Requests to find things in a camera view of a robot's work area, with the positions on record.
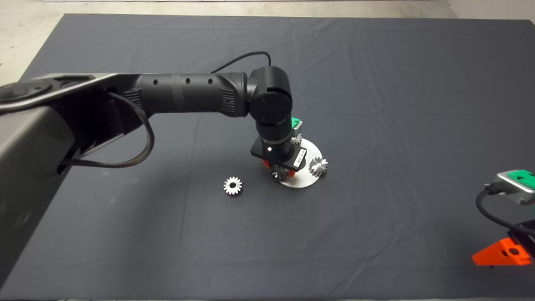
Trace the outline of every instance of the gear teeth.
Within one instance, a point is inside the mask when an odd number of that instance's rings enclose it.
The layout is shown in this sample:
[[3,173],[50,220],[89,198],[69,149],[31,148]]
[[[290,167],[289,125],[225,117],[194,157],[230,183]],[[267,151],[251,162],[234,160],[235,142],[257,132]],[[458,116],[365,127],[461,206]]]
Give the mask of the gear teeth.
[[300,145],[302,140],[303,140],[303,136],[299,133],[299,134],[297,134],[297,136],[292,137],[292,144],[293,145]]
[[225,181],[223,189],[225,190],[226,194],[235,197],[243,190],[243,183],[237,177],[230,177]]
[[289,178],[288,170],[277,166],[271,168],[271,177],[275,182],[286,182]]
[[310,161],[308,170],[316,177],[321,177],[327,172],[328,162],[324,158],[316,157]]

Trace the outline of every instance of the metal disc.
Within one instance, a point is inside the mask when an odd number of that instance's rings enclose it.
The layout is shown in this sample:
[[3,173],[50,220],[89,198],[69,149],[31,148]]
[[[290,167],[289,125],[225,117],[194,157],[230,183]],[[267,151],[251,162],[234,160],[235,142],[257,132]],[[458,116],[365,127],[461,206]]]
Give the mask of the metal disc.
[[304,188],[314,184],[319,179],[308,171],[308,164],[315,157],[323,157],[322,153],[312,142],[308,141],[307,139],[303,138],[301,140],[301,146],[307,149],[307,155],[305,156],[307,163],[303,169],[295,173],[293,178],[289,178],[286,182],[279,182],[284,186],[291,188]]

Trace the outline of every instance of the black cable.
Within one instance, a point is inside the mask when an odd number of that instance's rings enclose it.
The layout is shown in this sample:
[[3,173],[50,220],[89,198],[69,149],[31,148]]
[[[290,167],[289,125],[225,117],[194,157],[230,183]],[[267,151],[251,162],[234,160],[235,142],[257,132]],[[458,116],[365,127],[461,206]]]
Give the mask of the black cable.
[[208,73],[216,73],[217,71],[220,71],[221,69],[223,68],[226,68],[234,63],[236,63],[237,61],[243,59],[243,58],[246,58],[246,57],[249,57],[249,56],[253,56],[253,55],[265,55],[267,57],[267,65],[268,66],[271,66],[271,56],[269,55],[269,53],[267,53],[267,51],[253,51],[253,52],[248,52],[246,54],[242,54],[240,55],[239,57],[231,60],[231,61],[228,61],[227,63],[215,68],[214,70],[208,72]]
[[492,189],[486,187],[483,191],[481,191],[477,197],[476,197],[476,206],[477,206],[477,209],[479,210],[479,212],[481,212],[481,214],[483,214],[486,218],[488,218],[489,220],[497,223],[498,225],[501,225],[503,227],[506,227],[508,228],[509,230],[511,230],[512,232],[515,232],[515,233],[520,233],[520,234],[525,234],[525,235],[530,235],[530,236],[533,236],[535,237],[535,230],[531,230],[531,229],[528,229],[528,228],[523,228],[523,227],[520,227],[518,225],[515,225],[515,224],[512,224],[512,223],[509,223],[509,222],[506,222],[492,214],[490,214],[484,207],[483,207],[483,199],[487,196],[487,195],[490,195],[490,194],[496,194]]
[[147,118],[147,114],[145,114],[145,111],[143,111],[136,103],[134,103],[133,101],[129,100],[126,97],[123,97],[121,95],[111,93],[111,92],[108,92],[108,95],[115,100],[122,101],[123,103],[129,105],[134,110],[136,115],[139,117],[139,119],[141,120],[145,128],[147,129],[147,143],[145,144],[145,148],[136,157],[133,157],[130,160],[119,162],[119,163],[103,163],[103,162],[81,160],[81,159],[66,159],[66,160],[63,160],[62,165],[106,167],[106,168],[130,167],[130,166],[134,166],[143,162],[143,160],[145,160],[150,155],[150,152],[152,152],[152,149],[154,148],[154,132],[152,131],[152,127],[150,126],[149,119]]

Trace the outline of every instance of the red part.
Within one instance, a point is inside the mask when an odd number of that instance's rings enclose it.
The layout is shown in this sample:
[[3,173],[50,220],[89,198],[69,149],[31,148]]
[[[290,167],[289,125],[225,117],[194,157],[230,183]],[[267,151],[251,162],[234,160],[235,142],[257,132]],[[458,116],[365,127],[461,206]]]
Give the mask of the red part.
[[525,266],[531,263],[526,250],[512,239],[504,238],[472,255],[479,266]]

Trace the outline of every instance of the green bracket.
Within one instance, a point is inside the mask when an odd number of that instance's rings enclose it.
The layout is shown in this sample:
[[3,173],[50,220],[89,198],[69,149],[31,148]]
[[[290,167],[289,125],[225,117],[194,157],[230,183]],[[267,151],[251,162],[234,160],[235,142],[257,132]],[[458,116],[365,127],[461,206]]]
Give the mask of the green bracket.
[[292,117],[292,128],[295,128],[299,124],[299,119]]
[[535,189],[535,176],[527,170],[511,171],[507,173],[507,176],[531,189]]

